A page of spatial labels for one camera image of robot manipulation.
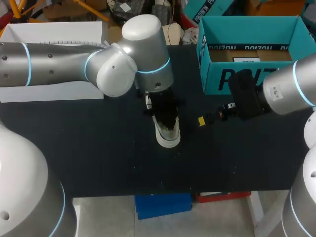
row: shoe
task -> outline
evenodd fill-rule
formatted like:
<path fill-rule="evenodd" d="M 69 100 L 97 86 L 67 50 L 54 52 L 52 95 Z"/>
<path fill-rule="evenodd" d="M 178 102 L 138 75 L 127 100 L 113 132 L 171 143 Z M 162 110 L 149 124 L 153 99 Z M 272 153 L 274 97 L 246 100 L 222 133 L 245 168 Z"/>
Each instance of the shoe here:
<path fill-rule="evenodd" d="M 152 108 L 152 101 L 150 100 L 149 96 L 145 97 L 146 100 L 146 107 L 147 109 Z M 180 127 L 179 127 L 179 117 L 176 118 L 176 123 L 172 130 L 169 130 L 162 123 L 157 122 L 156 116 L 152 116 L 155 130 L 156 130 L 156 139 L 158 143 L 165 148 L 172 148 L 179 144 L 181 135 L 180 135 Z"/>

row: floor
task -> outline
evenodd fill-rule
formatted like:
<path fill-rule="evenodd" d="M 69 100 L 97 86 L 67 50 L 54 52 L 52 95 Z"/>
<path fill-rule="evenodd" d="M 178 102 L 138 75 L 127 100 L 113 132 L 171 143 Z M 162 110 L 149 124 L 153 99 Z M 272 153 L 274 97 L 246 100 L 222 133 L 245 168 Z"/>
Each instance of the floor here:
<path fill-rule="evenodd" d="M 138 220 L 134 196 L 75 198 L 78 237 L 254 237 L 247 200 L 195 203 L 191 211 Z"/>

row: dark tabletop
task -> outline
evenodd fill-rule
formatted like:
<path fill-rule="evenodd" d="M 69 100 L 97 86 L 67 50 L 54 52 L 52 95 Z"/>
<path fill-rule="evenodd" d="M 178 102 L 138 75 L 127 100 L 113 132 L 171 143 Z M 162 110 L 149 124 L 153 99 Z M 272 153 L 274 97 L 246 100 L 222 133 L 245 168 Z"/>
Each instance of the dark tabletop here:
<path fill-rule="evenodd" d="M 104 100 L 2 103 L 0 118 L 41 149 L 72 197 L 289 189 L 308 151 L 312 112 L 197 127 L 198 117 L 232 99 L 203 94 L 194 46 L 169 52 L 175 95 L 186 102 L 176 148 L 157 143 L 134 88 Z"/>

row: robotic arm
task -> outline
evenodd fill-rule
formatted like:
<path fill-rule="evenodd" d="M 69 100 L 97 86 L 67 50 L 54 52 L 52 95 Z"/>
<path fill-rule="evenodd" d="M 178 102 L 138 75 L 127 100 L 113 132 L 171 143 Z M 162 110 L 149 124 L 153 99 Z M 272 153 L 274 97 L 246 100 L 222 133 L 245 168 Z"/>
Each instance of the robotic arm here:
<path fill-rule="evenodd" d="M 247 120 L 270 111 L 286 115 L 316 106 L 316 54 L 269 74 L 256 86 L 248 69 L 229 79 L 234 102 L 203 117 L 206 123 L 238 116 Z M 282 237 L 316 236 L 316 112 L 306 122 L 304 138 L 310 148 L 285 201 L 280 228 Z M 273 232 L 269 237 L 280 237 Z"/>
<path fill-rule="evenodd" d="M 146 95 L 158 142 L 174 147 L 180 141 L 179 120 L 160 21 L 153 15 L 134 17 L 122 35 L 121 42 L 107 48 L 0 43 L 0 87 L 88 81 L 118 97 L 135 80 Z M 44 155 L 0 124 L 0 236 L 74 237 L 76 226 L 74 207 Z"/>

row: cardboard box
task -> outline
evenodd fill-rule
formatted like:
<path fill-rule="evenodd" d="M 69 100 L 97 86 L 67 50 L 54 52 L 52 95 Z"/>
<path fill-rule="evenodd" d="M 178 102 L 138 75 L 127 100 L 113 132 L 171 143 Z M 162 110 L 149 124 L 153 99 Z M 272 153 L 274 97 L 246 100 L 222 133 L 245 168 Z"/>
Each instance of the cardboard box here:
<path fill-rule="evenodd" d="M 246 0 L 248 16 L 295 16 L 301 15 L 305 0 Z"/>
<path fill-rule="evenodd" d="M 103 43 L 108 39 L 108 25 L 95 22 L 47 22 L 32 24 L 9 24 L 0 42 L 53 42 L 87 41 Z"/>
<path fill-rule="evenodd" d="M 199 24 L 197 56 L 208 95 L 230 94 L 228 78 L 242 69 L 251 69 L 259 85 L 267 74 L 313 53 L 316 44 L 297 16 L 204 16 Z"/>
<path fill-rule="evenodd" d="M 191 0 L 184 8 L 184 13 L 196 24 L 202 16 L 221 16 L 234 0 Z"/>

